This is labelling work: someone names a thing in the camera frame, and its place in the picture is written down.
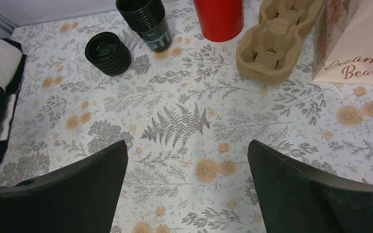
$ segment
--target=red container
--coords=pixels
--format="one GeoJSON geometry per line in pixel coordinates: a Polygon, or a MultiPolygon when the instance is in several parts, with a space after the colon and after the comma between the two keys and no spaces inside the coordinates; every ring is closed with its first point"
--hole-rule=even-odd
{"type": "Polygon", "coordinates": [[[243,0],[194,0],[202,34],[215,42],[237,36],[244,26],[243,0]]]}

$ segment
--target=brown cup carrier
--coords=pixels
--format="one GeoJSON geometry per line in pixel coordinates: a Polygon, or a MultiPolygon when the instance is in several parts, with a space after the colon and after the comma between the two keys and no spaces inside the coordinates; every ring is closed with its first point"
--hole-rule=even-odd
{"type": "Polygon", "coordinates": [[[279,84],[292,73],[323,0],[264,0],[259,24],[251,27],[237,48],[242,75],[265,84],[279,84]]]}

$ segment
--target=paper bag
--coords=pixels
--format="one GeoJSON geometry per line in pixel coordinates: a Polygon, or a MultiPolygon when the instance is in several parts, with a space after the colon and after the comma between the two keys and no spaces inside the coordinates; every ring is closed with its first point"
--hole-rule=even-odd
{"type": "Polygon", "coordinates": [[[325,0],[315,25],[313,81],[373,85],[373,0],[325,0]]]}

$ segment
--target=stack of black cups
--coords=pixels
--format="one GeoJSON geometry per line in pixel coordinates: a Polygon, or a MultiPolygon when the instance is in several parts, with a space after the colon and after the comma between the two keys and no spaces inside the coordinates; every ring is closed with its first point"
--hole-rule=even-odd
{"type": "Polygon", "coordinates": [[[116,0],[118,11],[129,27],[156,52],[165,51],[172,42],[161,0],[116,0]]]}
{"type": "Polygon", "coordinates": [[[85,56],[96,68],[109,76],[120,75],[131,65],[131,53],[117,35],[99,33],[85,47],[85,56]]]}

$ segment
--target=floral tablecloth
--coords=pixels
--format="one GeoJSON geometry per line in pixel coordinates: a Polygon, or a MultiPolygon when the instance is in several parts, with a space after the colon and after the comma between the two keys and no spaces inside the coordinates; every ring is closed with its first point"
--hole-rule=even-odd
{"type": "Polygon", "coordinates": [[[246,157],[252,139],[373,184],[373,86],[313,83],[312,34],[281,85],[237,71],[236,47],[259,6],[246,0],[243,31],[214,43],[201,34],[191,0],[166,4],[174,43],[155,54],[118,12],[17,28],[12,38],[28,60],[0,185],[125,139],[129,164],[111,232],[262,233],[246,157]],[[87,41],[104,31],[132,51],[120,76],[85,59],[87,41]]]}

